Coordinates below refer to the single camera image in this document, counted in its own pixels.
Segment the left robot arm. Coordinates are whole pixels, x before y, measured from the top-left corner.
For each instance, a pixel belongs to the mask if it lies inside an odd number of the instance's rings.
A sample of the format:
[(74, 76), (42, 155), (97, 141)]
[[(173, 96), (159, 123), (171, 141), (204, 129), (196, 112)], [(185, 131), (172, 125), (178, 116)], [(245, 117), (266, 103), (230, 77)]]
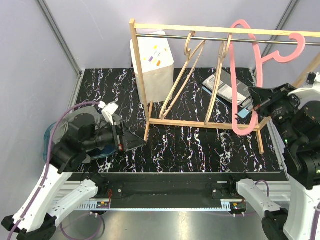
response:
[(48, 150), (49, 160), (28, 200), (16, 214), (4, 217), (1, 225), (11, 235), (16, 233), (18, 240), (49, 240), (58, 225), (80, 204), (111, 192), (108, 179), (92, 172), (75, 190), (54, 202), (65, 182), (86, 160), (87, 153), (104, 147), (128, 152), (145, 144), (116, 114), (113, 124), (105, 123), (101, 127), (90, 113), (76, 115), (61, 140)]

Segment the beige hanger of comic shorts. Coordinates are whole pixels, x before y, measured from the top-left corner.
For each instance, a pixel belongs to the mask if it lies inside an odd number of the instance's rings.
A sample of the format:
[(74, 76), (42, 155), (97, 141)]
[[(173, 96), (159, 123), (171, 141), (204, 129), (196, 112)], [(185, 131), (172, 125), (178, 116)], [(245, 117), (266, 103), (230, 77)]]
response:
[(219, 85), (220, 85), (220, 78), (221, 78), (221, 71), (222, 71), (222, 67), (223, 67), (223, 63), (225, 61), (225, 58), (228, 54), (229, 51), (229, 47), (231, 44), (231, 39), (232, 39), (232, 34), (229, 33), (228, 37), (227, 37), (227, 42), (223, 41), (220, 44), (219, 47), (219, 52), (218, 52), (218, 60), (217, 60), (217, 67), (216, 67), (216, 75), (215, 75), (215, 82), (213, 85), (213, 89), (212, 89), (212, 95), (211, 95), (211, 99), (210, 99), (210, 103), (206, 112), (206, 116), (205, 116), (205, 120), (204, 120), (204, 125), (206, 126), (211, 118), (214, 106), (215, 106), (215, 101), (217, 98), (217, 94), (218, 94), (218, 89), (219, 89)]

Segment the pink plastic hanger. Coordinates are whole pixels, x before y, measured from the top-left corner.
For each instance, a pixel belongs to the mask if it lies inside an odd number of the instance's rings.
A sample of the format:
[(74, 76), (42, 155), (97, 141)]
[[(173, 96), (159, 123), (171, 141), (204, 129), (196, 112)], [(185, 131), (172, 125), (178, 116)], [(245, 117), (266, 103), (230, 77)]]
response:
[[(253, 52), (255, 56), (255, 61), (257, 63), (256, 67), (256, 83), (259, 88), (263, 86), (263, 64), (275, 60), (280, 64), (286, 64), (294, 59), (298, 58), (306, 46), (306, 39), (303, 35), (299, 33), (291, 33), (289, 35), (291, 40), (297, 42), (297, 47), (294, 52), (288, 56), (281, 56), (278, 50), (266, 55), (261, 55), (260, 46), (258, 43), (254, 42), (252, 44)], [(254, 131), (255, 126), (258, 121), (258, 114), (254, 112), (252, 114), (250, 123), (247, 127), (241, 129), (238, 127), (238, 118), (247, 117), (248, 114), (238, 115), (238, 83), (243, 83), (247, 88), (253, 83), (253, 75), (249, 68), (237, 68), (236, 67), (236, 57), (233, 44), (229, 45), (229, 58), (230, 58), (230, 76), (231, 76), (231, 88), (232, 88), (232, 130), (238, 136), (246, 136)]]

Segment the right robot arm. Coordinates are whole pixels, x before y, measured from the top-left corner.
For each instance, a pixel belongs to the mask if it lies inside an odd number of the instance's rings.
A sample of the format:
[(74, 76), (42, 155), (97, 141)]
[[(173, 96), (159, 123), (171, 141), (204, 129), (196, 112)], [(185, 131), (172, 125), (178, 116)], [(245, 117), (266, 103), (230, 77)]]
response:
[(276, 88), (249, 88), (253, 110), (271, 117), (285, 145), (289, 209), (271, 201), (248, 178), (229, 183), (227, 192), (235, 199), (244, 197), (253, 207), (269, 240), (320, 238), (320, 102), (311, 100), (300, 106), (312, 92), (288, 83)]

